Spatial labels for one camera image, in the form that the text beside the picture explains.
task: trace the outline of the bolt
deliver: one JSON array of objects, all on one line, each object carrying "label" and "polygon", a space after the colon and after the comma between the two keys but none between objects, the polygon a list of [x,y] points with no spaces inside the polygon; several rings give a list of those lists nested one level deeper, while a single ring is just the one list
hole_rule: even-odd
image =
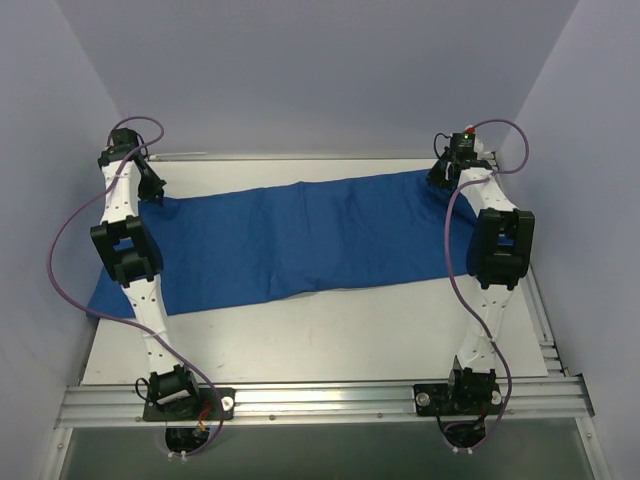
[{"label": "bolt", "polygon": [[416,404],[420,407],[428,407],[431,403],[431,398],[424,392],[420,392],[416,395]]},{"label": "bolt", "polygon": [[228,412],[229,410],[231,410],[233,408],[233,404],[234,404],[233,398],[231,397],[222,398],[222,409],[225,412]]},{"label": "bolt", "polygon": [[502,403],[502,395],[497,390],[494,390],[491,394],[491,404],[500,405]]}]

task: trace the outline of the table surface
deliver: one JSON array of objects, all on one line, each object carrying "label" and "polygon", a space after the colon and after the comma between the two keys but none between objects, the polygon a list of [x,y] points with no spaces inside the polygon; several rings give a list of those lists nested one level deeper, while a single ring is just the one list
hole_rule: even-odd
[{"label": "table surface", "polygon": [[[155,162],[182,198],[427,169],[433,160]],[[469,298],[475,280],[459,277]],[[448,279],[301,294],[261,305],[171,316],[174,347],[214,382],[446,379],[469,321]],[[517,287],[498,340],[515,377],[546,376],[532,316]],[[99,322],[83,384],[131,384],[149,373],[139,331]],[[502,366],[498,375],[502,376]]]}]

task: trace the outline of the white wall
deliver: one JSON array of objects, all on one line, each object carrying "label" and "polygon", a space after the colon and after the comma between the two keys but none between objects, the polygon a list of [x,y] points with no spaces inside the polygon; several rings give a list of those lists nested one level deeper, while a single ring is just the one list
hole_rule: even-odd
[{"label": "white wall", "polygon": [[576,2],[58,0],[120,113],[165,123],[162,151],[418,157],[515,117]]},{"label": "white wall", "polygon": [[[518,123],[507,181],[537,217],[533,265],[560,354],[584,373],[615,478],[640,478],[640,3],[580,0]],[[520,161],[509,135],[506,166]]]},{"label": "white wall", "polygon": [[[48,243],[101,187],[96,163],[116,110],[53,0],[5,0],[0,15],[0,476],[38,475],[64,389],[90,334],[49,286]],[[99,271],[73,224],[57,270],[87,300]]]}]

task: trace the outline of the blue towel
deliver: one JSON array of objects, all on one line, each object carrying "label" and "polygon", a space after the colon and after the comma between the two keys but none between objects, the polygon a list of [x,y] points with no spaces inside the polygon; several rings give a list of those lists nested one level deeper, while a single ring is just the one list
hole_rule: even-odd
[{"label": "blue towel", "polygon": [[[321,183],[300,182],[208,197],[140,204],[164,258],[167,313],[268,302],[302,292],[446,277],[446,199],[426,170]],[[460,196],[452,222],[456,274],[475,218]],[[133,311],[103,270],[89,306]]]}]

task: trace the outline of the purple cable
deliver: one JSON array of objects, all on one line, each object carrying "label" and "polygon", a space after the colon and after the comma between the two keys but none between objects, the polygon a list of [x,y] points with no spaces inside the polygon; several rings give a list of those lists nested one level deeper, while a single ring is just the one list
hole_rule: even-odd
[{"label": "purple cable", "polygon": [[[189,367],[193,372],[195,372],[196,374],[198,374],[202,380],[204,380],[204,383],[207,384],[207,386],[211,389],[211,391],[213,392],[213,394],[216,397],[216,401],[218,403],[218,408],[220,412],[224,411],[224,408],[222,406],[222,397],[220,396],[220,392],[218,391],[218,389],[215,387],[215,385],[213,384],[213,382],[209,379],[209,377],[207,377],[204,372],[202,372],[198,367],[196,367],[193,363],[191,363],[189,360],[187,360],[185,357],[183,357],[182,355],[180,355],[173,347],[171,347],[167,342],[165,342],[162,338],[160,338],[160,336],[158,336],[158,334],[152,330],[151,328],[145,326],[145,325],[141,325],[137,322],[131,321],[131,320],[126,320],[124,318],[119,318],[119,317],[114,317],[113,315],[109,315],[107,313],[103,313],[103,312],[98,312],[96,310],[93,310],[91,308],[85,307],[84,305],[82,305],[80,302],[74,300],[73,298],[71,298],[60,286],[60,284],[58,283],[58,281],[55,278],[55,275],[53,273],[53,252],[56,248],[56,244],[58,243],[58,240],[60,239],[60,236],[62,235],[62,232],[64,232],[64,229],[67,228],[67,225],[69,225],[69,223],[71,223],[71,221],[85,208],[87,208],[89,205],[91,205],[93,202],[95,202],[96,200],[106,196],[110,191],[112,191],[115,186],[116,183],[118,182],[118,178],[120,173],[122,172],[125,164],[127,162],[129,162],[131,160],[131,158],[133,157],[133,155],[135,155],[136,153],[138,153],[139,151],[141,151],[143,148],[148,147],[150,145],[153,145],[154,143],[158,142],[163,136],[164,136],[164,127],[162,126],[162,124],[160,122],[158,122],[157,120],[151,118],[151,117],[145,117],[145,116],[133,116],[133,117],[128,117],[125,118],[124,120],[121,120],[120,122],[118,122],[112,129],[111,131],[115,130],[116,128],[118,128],[120,125],[122,125],[123,123],[126,123],[130,120],[147,120],[149,122],[155,123],[158,128],[160,128],[160,135],[158,135],[156,138],[154,138],[153,140],[150,140],[146,143],[142,143],[141,145],[138,145],[136,148],[134,148],[133,150],[131,150],[123,159],[122,159],[122,163],[120,164],[120,166],[118,167],[116,174],[114,175],[113,178],[113,182],[111,182],[111,184],[109,185],[109,187],[101,192],[100,194],[96,195],[95,197],[87,200],[85,203],[83,203],[80,207],[78,207],[70,216],[69,218],[67,218],[67,220],[65,220],[65,222],[62,224],[62,226],[60,227],[60,229],[58,230],[58,233],[56,233],[53,242],[51,243],[51,246],[49,247],[49,252],[47,254],[47,276],[49,277],[49,281],[51,282],[51,285],[53,286],[53,288],[55,289],[56,292],[58,292],[58,294],[64,298],[68,303],[70,303],[71,305],[73,305],[74,307],[76,307],[79,310],[82,310],[83,312],[88,313],[91,316],[97,317],[97,318],[106,318],[108,320],[113,320],[114,322],[118,322],[118,323],[122,323],[124,325],[129,325],[130,327],[134,327],[137,328],[138,330],[142,330],[143,332],[151,335],[160,345],[162,345],[164,348],[167,349],[168,352],[170,352],[174,357],[176,357],[178,360],[180,360],[183,364],[185,364],[187,367]],[[107,139],[107,144],[111,141],[111,133],[109,133],[109,138]],[[209,434],[209,437],[207,438],[207,440],[200,445],[200,447],[196,448],[195,450],[189,452],[186,454],[186,456],[191,456],[191,455],[195,455],[197,453],[202,452],[220,433],[220,431],[222,430],[222,424],[224,423],[224,419],[222,418],[222,415],[220,417],[220,421],[218,423],[218,427],[215,429],[215,431],[213,433]]]},{"label": "purple cable", "polygon": [[[477,123],[477,124],[475,124],[473,126],[473,128],[478,128],[478,127],[480,127],[482,125],[486,125],[487,123],[506,123],[507,125],[510,125],[513,128],[515,128],[518,131],[518,133],[522,136],[522,140],[524,141],[524,160],[522,161],[520,166],[518,166],[517,168],[514,168],[512,170],[505,170],[503,172],[494,171],[489,176],[487,176],[486,178],[483,178],[482,180],[471,180],[469,182],[463,183],[462,185],[459,185],[458,188],[456,188],[456,190],[453,192],[453,195],[451,196],[451,199],[449,200],[449,205],[447,206],[447,215],[446,215],[445,221],[444,221],[444,258],[445,258],[445,261],[447,263],[447,274],[449,276],[449,281],[451,282],[451,287],[453,288],[453,291],[456,294],[456,297],[458,297],[458,300],[460,301],[462,306],[473,316],[473,318],[475,318],[478,321],[478,323],[480,324],[482,329],[485,331],[485,333],[487,335],[487,338],[489,339],[489,342],[491,342],[491,345],[493,346],[493,349],[496,352],[496,355],[498,355],[498,358],[500,358],[500,361],[502,362],[502,365],[504,365],[504,371],[505,371],[505,373],[507,375],[507,393],[504,396],[504,400],[502,402],[502,408],[500,409],[500,412],[498,413],[498,416],[496,417],[495,422],[493,423],[493,425],[491,426],[491,428],[489,429],[487,434],[478,443],[476,443],[474,446],[470,447],[470,450],[475,450],[475,449],[479,448],[480,446],[482,446],[487,441],[489,436],[493,435],[494,430],[498,427],[498,425],[502,421],[502,417],[504,417],[504,414],[505,414],[505,412],[507,410],[507,404],[509,403],[509,400],[511,399],[511,393],[513,391],[513,378],[511,376],[511,370],[509,369],[509,365],[507,363],[507,359],[502,354],[502,351],[498,347],[498,344],[493,340],[493,335],[491,334],[491,330],[489,330],[488,325],[482,319],[482,317],[476,313],[476,311],[471,307],[471,305],[469,305],[467,303],[467,301],[462,296],[462,293],[460,292],[460,289],[458,288],[458,284],[456,282],[455,275],[453,273],[453,262],[451,260],[451,247],[450,247],[450,244],[449,244],[449,237],[450,237],[450,230],[451,230],[451,218],[453,216],[453,207],[454,207],[454,205],[456,203],[456,199],[458,198],[458,196],[460,195],[462,190],[465,189],[466,187],[468,187],[470,185],[479,185],[481,183],[486,183],[491,179],[491,177],[493,177],[495,175],[499,175],[499,174],[501,174],[501,175],[510,175],[512,173],[518,173],[519,171],[521,171],[525,167],[525,165],[529,161],[529,140],[527,139],[527,136],[525,135],[524,131],[518,125],[513,123],[511,120],[505,120],[505,119],[502,119],[502,118],[493,118],[491,120],[485,120],[483,122]],[[465,423],[468,423],[468,422],[450,423],[449,425],[447,425],[445,427],[444,430],[446,432],[449,428],[455,427],[456,425],[462,425],[462,424],[465,424]]]}]

